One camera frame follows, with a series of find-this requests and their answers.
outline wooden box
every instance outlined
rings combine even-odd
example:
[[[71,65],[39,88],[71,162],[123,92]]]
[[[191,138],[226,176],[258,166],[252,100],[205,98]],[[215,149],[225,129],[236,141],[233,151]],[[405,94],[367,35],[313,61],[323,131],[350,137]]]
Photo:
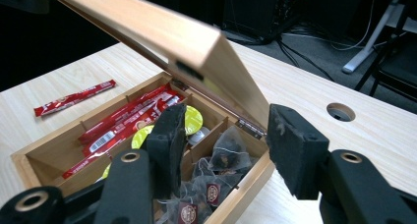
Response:
[[[77,138],[130,100],[171,83],[185,96],[186,104],[202,113],[204,126],[210,130],[202,141],[185,151],[184,181],[190,180],[194,165],[201,157],[211,155],[219,135],[233,125],[241,128],[249,154],[259,158],[207,220],[207,223],[235,222],[267,182],[274,165],[263,137],[268,123],[268,102],[221,32],[143,0],[60,1],[167,73],[137,85],[13,154],[26,187],[56,186],[67,196],[94,183],[110,163],[107,156],[101,156],[66,180],[61,177],[84,157],[83,146]],[[178,86],[178,81],[188,88]],[[131,139],[125,140],[112,148],[110,154],[115,155],[130,144]]]

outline chair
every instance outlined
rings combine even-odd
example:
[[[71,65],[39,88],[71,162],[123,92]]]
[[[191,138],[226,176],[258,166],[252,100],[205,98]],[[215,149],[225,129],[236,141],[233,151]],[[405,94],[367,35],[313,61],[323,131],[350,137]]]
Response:
[[[408,0],[387,44],[355,86],[355,90],[359,91],[373,75],[375,81],[370,91],[371,96],[377,86],[382,85],[417,102],[417,38],[410,38],[408,34],[401,35],[407,18],[415,20],[416,13],[417,0]]]

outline wooden lid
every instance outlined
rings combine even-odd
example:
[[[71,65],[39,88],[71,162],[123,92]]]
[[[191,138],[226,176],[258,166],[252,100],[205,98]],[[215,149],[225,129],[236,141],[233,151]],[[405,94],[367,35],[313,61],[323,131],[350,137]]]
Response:
[[[174,78],[267,128],[268,102],[220,30],[145,0],[59,1]]]

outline light wood tabletop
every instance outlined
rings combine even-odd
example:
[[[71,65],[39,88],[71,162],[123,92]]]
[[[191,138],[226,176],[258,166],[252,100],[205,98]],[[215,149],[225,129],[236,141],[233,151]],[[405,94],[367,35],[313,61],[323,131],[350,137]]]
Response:
[[[297,110],[330,140],[329,150],[367,156],[395,188],[417,195],[417,116],[232,43],[269,103]],[[160,73],[153,63],[122,43],[0,93],[0,205],[25,188],[11,154],[63,127],[99,105]],[[43,118],[33,108],[113,79],[117,86]],[[351,108],[341,122],[330,104]],[[317,201],[289,194],[275,171],[238,223],[321,223]]]

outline red stick packet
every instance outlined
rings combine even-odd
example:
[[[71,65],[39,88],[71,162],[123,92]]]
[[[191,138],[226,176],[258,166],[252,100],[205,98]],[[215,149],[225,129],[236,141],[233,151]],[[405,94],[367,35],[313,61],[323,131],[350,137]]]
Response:
[[[116,82],[111,80],[102,84],[95,85],[78,93],[69,94],[65,97],[54,100],[43,106],[34,108],[34,115],[36,117],[39,117],[45,114],[50,114],[59,110],[66,109],[68,107],[73,106],[76,103],[79,103],[87,98],[92,97],[93,95],[96,95],[104,90],[107,90],[115,86]]]
[[[122,141],[134,134],[138,130],[137,125],[139,123],[142,123],[141,126],[152,123],[160,116],[163,110],[171,105],[179,103],[184,99],[182,95],[178,94],[174,90],[168,90],[165,93],[170,94],[170,97],[158,97],[154,103],[151,103],[149,107],[146,107],[146,110],[141,110],[135,113],[123,123],[112,127],[111,130],[107,131],[100,138],[86,146],[83,149],[83,154],[86,158],[65,172],[62,177],[67,179],[73,174],[79,172],[99,156],[107,153],[112,147],[120,144]]]
[[[98,137],[105,134],[111,127],[122,123],[124,120],[135,114],[136,112],[143,109],[145,106],[150,104],[150,101],[167,90],[170,90],[170,84],[165,84],[157,89],[154,89],[151,92],[147,92],[142,96],[136,98],[135,100],[125,104],[124,106],[118,108],[109,116],[105,117],[99,123],[91,127],[88,131],[83,133],[79,137],[81,144],[89,144],[93,140],[96,140]]]

